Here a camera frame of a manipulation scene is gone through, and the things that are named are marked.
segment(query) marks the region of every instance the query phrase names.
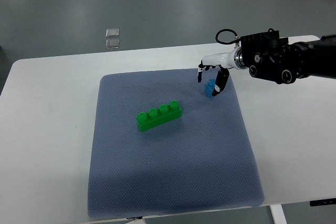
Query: black cable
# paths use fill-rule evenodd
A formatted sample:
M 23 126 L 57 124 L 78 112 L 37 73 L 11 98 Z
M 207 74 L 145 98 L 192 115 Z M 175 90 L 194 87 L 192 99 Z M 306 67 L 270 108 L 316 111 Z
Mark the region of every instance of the black cable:
M 220 43 L 220 44 L 223 44 L 223 45 L 231 45 L 231 44 L 233 44 L 233 43 L 237 43 L 237 42 L 240 41 L 240 39 L 235 39 L 235 40 L 230 41 L 230 42 L 220 41 L 220 40 L 218 39 L 218 35 L 220 35 L 220 34 L 221 34 L 222 32 L 224 32 L 224 31 L 229 31 L 230 33 L 233 33 L 236 37 L 238 36 L 238 34 L 237 34 L 235 31 L 231 30 L 231 29 L 222 29 L 222 30 L 220 30 L 220 31 L 216 34 L 216 41 L 217 41 L 217 43 Z

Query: gray floor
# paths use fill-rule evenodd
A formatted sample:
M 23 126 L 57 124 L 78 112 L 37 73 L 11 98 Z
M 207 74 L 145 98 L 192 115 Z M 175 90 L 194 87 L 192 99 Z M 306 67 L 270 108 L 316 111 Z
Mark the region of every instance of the gray floor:
M 216 32 L 239 35 L 336 33 L 336 0 L 0 0 L 0 91 L 11 64 L 24 58 L 104 52 L 105 30 L 120 28 L 120 48 L 215 42 Z M 336 207 L 284 205 L 289 224 L 332 223 Z M 154 223 L 272 223 L 268 208 L 151 219 Z

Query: blue object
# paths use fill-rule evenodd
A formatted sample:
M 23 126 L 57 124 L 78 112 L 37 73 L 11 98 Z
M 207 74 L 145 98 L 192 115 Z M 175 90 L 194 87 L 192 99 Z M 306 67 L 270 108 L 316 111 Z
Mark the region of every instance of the blue object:
M 100 82 L 88 187 L 93 218 L 259 206 L 258 170 L 231 78 L 209 100 L 196 69 Z M 211 72 L 204 72 L 204 78 Z M 177 99 L 182 117 L 140 132 L 141 111 Z
M 207 84 L 205 85 L 205 93 L 208 97 L 213 97 L 212 96 L 212 91 L 215 88 L 215 83 L 216 83 L 216 79 L 211 79 L 207 82 Z

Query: blue block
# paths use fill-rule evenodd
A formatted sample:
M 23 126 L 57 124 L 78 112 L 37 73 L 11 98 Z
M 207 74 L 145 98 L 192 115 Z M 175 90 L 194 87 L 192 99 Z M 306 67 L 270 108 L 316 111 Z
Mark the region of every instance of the blue block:
M 213 97 L 212 96 L 212 91 L 214 91 L 215 88 L 215 83 L 216 83 L 216 79 L 211 79 L 208 81 L 208 83 L 205 85 L 205 93 L 208 97 Z

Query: green lego brick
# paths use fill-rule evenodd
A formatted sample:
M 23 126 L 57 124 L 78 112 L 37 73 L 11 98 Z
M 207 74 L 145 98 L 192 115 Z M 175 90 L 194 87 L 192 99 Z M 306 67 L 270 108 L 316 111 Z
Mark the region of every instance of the green lego brick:
M 140 131 L 146 131 L 181 116 L 182 110 L 179 102 L 172 101 L 169 105 L 163 104 L 158 109 L 150 109 L 148 113 L 141 112 L 136 120 Z

